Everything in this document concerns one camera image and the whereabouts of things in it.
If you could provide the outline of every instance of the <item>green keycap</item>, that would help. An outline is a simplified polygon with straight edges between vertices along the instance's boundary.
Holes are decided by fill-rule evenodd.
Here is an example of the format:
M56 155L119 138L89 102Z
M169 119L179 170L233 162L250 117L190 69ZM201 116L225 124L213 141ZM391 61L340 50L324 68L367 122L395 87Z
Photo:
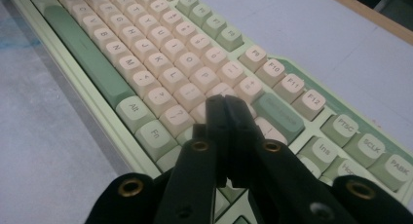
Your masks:
M212 15L203 24L203 31L215 39L224 28L227 27L227 21L220 15Z
M225 50L232 52L236 48L244 44L243 35L241 32L233 27L228 26L221 33L219 33L216 41L221 45Z
M212 16L212 10L210 9L210 7L204 3L201 3L200 5L192 9L191 13L189 14L189 19L198 27L201 27L210 16Z
M48 7L44 17L112 108L134 95L127 82L66 10L61 6Z
M198 0L179 0L176 8L185 16L189 16L192 9L200 3Z
M304 129L303 120L272 93L263 94L252 106L287 140L288 143Z
M128 129L135 133L143 125L155 120L155 115L136 95L122 100L116 106L116 113L128 126Z
M340 147L343 147L357 130L358 124L345 114L330 117L321 127L321 131Z
M177 145L172 135L158 120L147 123L134 136L154 161L158 161Z

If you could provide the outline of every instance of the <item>cream keycap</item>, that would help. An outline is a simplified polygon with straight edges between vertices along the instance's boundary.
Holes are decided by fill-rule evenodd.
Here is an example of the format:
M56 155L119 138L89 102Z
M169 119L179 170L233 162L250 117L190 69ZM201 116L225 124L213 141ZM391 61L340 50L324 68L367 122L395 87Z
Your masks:
M189 83L188 78L176 67L165 70L158 80L170 92L175 93L179 88Z
M216 74L231 87L236 86L246 77L243 68L236 61L227 62L221 69L218 69Z
M147 70L136 72L130 84L140 98L144 98L151 90L161 86L159 81Z
M261 47L254 45L247 49L238 60L250 71L255 72L267 62L267 53Z
M192 83L179 88L173 96L188 112L207 99L200 89Z
M313 121L317 114L321 112L325 105L325 98L315 90L308 90L297 98L292 107L304 118Z
M175 98L164 87L155 88L143 98L151 111L159 118L166 110L177 104Z
M256 72L257 75L266 85L273 87L285 76L285 67L276 59L269 59Z
M252 76L245 77L234 87L234 91L248 104L264 93L261 82Z
M123 56L114 65L128 83L131 81L134 73L146 70L146 67L136 56Z
M197 70L189 77L189 81L194 83L203 93L219 84L218 76L207 66Z
M295 74L286 75L273 90L286 102L292 103L304 91L304 81Z
M194 119L179 104L165 111L159 118L174 138L195 124Z
M264 137L266 139L274 139L285 145L288 143L286 141L286 138L276 128L274 128L274 126L272 126L266 119L262 117L257 117L255 119L255 124L259 127L259 129L261 129L261 132L262 134L264 134Z

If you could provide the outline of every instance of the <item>desk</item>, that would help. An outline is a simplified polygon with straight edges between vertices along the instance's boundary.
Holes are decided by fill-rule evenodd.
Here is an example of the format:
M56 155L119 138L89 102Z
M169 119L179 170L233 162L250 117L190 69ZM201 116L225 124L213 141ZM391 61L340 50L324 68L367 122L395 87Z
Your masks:
M334 0L202 1L413 150L411 45ZM0 30L0 222L83 223L128 168L10 0Z

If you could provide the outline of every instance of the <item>screw hole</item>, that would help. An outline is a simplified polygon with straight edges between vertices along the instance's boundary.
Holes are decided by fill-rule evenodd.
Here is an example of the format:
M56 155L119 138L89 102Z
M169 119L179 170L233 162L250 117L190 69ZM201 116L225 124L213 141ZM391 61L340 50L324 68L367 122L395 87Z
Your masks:
M350 180L347 182L346 187L353 195L359 198L371 200L376 197L376 192L363 183Z
M310 210L313 213L313 215L318 217L320 220L331 221L334 219L333 210L323 203L310 204Z
M199 152L206 151L208 148L207 143L202 142L202 141L195 142L191 146L195 151L199 151Z
M118 193L122 197L133 197L143 189L143 182L137 178L125 179L118 188Z
M192 215L192 212L192 208L188 205L177 209L175 213L179 219L187 219Z
M272 153L277 153L278 151L282 149L282 147L279 146L278 144L270 143L270 142L264 143L264 148L265 150L270 151Z

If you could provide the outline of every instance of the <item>mechanical keyboard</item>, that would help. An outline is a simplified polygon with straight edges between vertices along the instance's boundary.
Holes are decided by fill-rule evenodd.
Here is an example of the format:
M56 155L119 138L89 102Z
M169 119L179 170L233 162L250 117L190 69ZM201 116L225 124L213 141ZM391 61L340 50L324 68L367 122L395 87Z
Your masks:
M285 57L267 54L202 0L14 0L126 163L172 168L205 100L241 97L267 138L320 181L356 174L403 204L412 154ZM255 223L247 191L216 191L217 223Z

